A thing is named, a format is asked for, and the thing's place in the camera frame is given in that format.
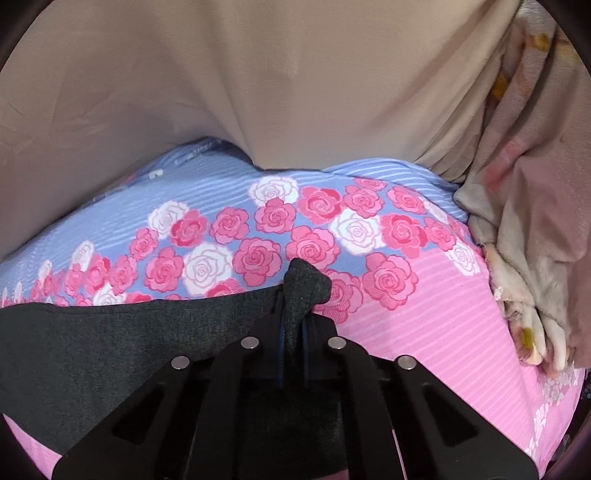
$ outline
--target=silver bolt head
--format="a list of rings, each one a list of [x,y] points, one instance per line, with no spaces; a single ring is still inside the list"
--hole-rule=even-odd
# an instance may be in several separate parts
[[[405,370],[412,370],[417,366],[417,361],[410,355],[403,355],[398,359],[398,366]]]
[[[244,337],[242,339],[242,341],[240,342],[240,345],[242,345],[242,348],[245,348],[247,350],[252,350],[253,348],[258,347],[260,344],[259,339],[256,337]]]
[[[185,368],[187,368],[189,365],[191,364],[191,360],[189,360],[186,356],[184,355],[179,355],[173,358],[173,360],[170,362],[170,365],[172,365],[172,367],[175,370],[183,370]]]
[[[347,340],[342,337],[331,337],[328,341],[329,347],[335,350],[341,350],[347,345]]]

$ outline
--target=pink striped fabric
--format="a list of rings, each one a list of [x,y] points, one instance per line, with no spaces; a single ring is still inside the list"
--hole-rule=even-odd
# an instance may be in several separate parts
[[[390,311],[365,302],[339,325],[339,333],[372,355],[415,356],[532,456],[543,473],[572,418],[583,372],[569,370],[550,380],[538,368],[519,363],[481,256],[476,255],[479,272],[468,276],[438,248],[408,261],[421,288],[404,308]],[[49,478],[60,456],[8,421]],[[330,479],[347,477],[342,472]]]

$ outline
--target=dark gray fabric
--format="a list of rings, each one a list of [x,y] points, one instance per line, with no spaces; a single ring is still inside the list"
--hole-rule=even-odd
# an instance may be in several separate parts
[[[2,309],[0,411],[64,454],[170,358],[208,358],[246,335],[257,317],[273,311],[277,290],[109,307]],[[297,325],[314,304],[328,300],[330,280],[294,260],[284,295],[292,352]],[[309,479],[345,468],[334,397],[278,393],[254,398],[249,413],[241,478]]]

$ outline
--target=bed sheet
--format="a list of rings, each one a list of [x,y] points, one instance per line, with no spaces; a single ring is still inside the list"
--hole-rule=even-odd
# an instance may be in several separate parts
[[[333,281],[317,310],[370,354],[415,356],[543,473],[582,386],[519,363],[457,186],[402,161],[261,172],[216,139],[178,147],[0,264],[1,307],[198,299],[276,285],[299,257]],[[60,455],[8,419],[50,477]]]

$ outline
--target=beige fabric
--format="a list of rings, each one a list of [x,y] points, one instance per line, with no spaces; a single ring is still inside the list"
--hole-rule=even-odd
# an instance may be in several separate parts
[[[456,201],[474,214],[475,238],[501,255],[485,249],[495,297],[523,328],[533,322],[527,360],[540,354],[561,371],[570,336],[576,365],[591,367],[591,77],[534,0],[517,16],[493,95]]]
[[[56,0],[0,73],[0,258],[204,135],[461,177],[519,0]]]

